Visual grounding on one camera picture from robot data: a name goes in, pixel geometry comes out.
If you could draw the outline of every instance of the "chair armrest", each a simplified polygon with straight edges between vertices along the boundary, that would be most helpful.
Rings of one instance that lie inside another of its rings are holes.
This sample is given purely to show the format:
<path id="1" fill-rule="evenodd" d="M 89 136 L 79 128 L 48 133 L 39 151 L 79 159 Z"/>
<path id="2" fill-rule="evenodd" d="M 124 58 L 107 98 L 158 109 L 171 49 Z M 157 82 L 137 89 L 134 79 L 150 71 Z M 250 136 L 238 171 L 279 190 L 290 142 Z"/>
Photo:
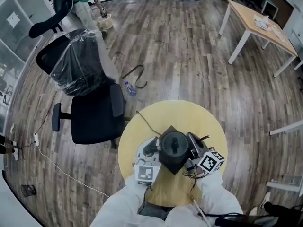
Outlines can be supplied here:
<path id="1" fill-rule="evenodd" d="M 119 84 L 113 84 L 109 87 L 110 101 L 112 103 L 113 116 L 119 117 L 124 114 L 124 99 Z"/>
<path id="2" fill-rule="evenodd" d="M 61 103 L 57 103 L 53 107 L 53 117 L 52 117 L 52 128 L 53 131 L 59 132 L 60 130 L 60 113 L 61 113 Z"/>

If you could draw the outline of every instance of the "yellow round table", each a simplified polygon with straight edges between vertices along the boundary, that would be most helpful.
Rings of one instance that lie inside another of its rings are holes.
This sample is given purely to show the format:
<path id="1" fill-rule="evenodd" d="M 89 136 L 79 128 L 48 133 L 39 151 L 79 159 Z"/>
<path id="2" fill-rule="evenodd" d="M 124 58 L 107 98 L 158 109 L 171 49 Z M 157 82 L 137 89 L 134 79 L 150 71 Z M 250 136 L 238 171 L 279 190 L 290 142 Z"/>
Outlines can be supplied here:
<path id="1" fill-rule="evenodd" d="M 214 147 L 222 156 L 227 159 L 227 142 L 224 131 L 216 118 L 203 107 L 182 100 L 167 100 L 154 103 L 140 111 L 142 116 L 157 132 L 163 133 L 169 126 L 187 134 L 192 132 L 199 137 L 211 135 L 211 138 L 204 140 L 205 144 Z M 133 170 L 134 158 L 138 147 L 147 139 L 158 136 L 151 131 L 144 119 L 136 114 L 125 128 L 119 143 L 118 161 L 120 171 L 124 179 L 130 176 Z M 221 166 L 223 174 L 226 162 Z M 182 168 L 176 175 L 172 174 L 165 166 L 161 166 L 156 182 L 153 184 L 153 191 L 149 190 L 146 200 L 150 203 L 175 207 L 192 203 L 190 189 L 194 180 L 183 176 Z M 201 197 L 198 188 L 193 189 L 195 199 Z"/>

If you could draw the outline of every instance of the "chair base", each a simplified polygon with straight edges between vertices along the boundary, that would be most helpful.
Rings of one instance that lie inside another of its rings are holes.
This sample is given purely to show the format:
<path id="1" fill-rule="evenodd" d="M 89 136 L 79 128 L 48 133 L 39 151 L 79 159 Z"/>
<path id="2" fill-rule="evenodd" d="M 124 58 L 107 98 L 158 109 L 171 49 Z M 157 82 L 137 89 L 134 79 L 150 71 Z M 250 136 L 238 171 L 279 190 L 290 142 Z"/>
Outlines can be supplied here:
<path id="1" fill-rule="evenodd" d="M 117 148 L 118 148 L 118 146 L 117 146 L 115 140 L 111 140 L 110 143 L 111 143 L 111 148 L 112 148 L 112 149 L 117 149 Z"/>

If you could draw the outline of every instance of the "plastic bottle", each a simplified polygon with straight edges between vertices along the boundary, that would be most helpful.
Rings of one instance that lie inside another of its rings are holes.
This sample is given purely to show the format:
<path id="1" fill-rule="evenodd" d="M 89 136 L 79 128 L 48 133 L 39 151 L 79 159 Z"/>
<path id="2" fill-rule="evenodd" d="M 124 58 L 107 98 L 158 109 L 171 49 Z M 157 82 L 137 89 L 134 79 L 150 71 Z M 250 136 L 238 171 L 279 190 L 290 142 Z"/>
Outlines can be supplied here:
<path id="1" fill-rule="evenodd" d="M 266 25 L 269 23 L 268 15 L 263 17 L 263 21 Z"/>
<path id="2" fill-rule="evenodd" d="M 128 81 L 125 82 L 125 85 L 126 85 L 127 92 L 130 96 L 137 95 L 136 89 L 134 89 L 134 87 L 130 83 L 128 83 Z"/>

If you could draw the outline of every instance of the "wooden floor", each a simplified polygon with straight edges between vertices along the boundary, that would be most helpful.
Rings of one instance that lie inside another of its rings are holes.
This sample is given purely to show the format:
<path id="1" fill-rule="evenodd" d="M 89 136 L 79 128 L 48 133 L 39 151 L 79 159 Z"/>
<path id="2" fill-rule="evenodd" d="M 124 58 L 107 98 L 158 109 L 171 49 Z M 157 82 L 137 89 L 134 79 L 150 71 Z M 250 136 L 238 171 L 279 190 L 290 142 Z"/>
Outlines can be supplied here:
<path id="1" fill-rule="evenodd" d="M 137 64 L 146 71 L 140 81 L 148 85 L 129 97 L 126 116 L 165 99 L 183 99 L 209 110 L 222 125 L 229 158 L 224 186 L 244 211 L 259 205 L 269 190 L 265 183 L 282 174 L 302 172 L 303 139 L 300 132 L 269 136 L 268 132 L 303 119 L 303 96 L 293 63 L 277 78 L 273 73 L 289 57 L 252 35 L 232 65 L 227 60 L 244 28 L 231 13 L 219 36 L 227 3 L 222 0 L 117 0 L 104 4 L 112 14 L 114 29 L 106 44 L 109 56 L 124 74 Z M 134 84 L 136 75 L 129 76 Z M 6 136 L 28 145 L 41 125 L 55 84 L 32 63 L 25 69 L 9 112 Z M 61 90 L 55 103 L 70 111 L 71 98 Z M 12 124 L 14 133 L 9 132 Z M 39 131 L 41 151 L 60 168 L 85 184 L 111 195 L 124 185 L 117 154 L 109 143 L 75 145 L 69 121 L 52 132 L 51 113 Z M 87 227 L 106 200 L 64 176 L 36 147 L 24 149 L 18 162 L 6 157 L 8 181 L 23 203 L 46 226 Z M 20 185 L 34 184 L 37 195 L 25 198 Z M 272 202 L 291 207 L 301 203 L 298 194 L 271 190 Z"/>

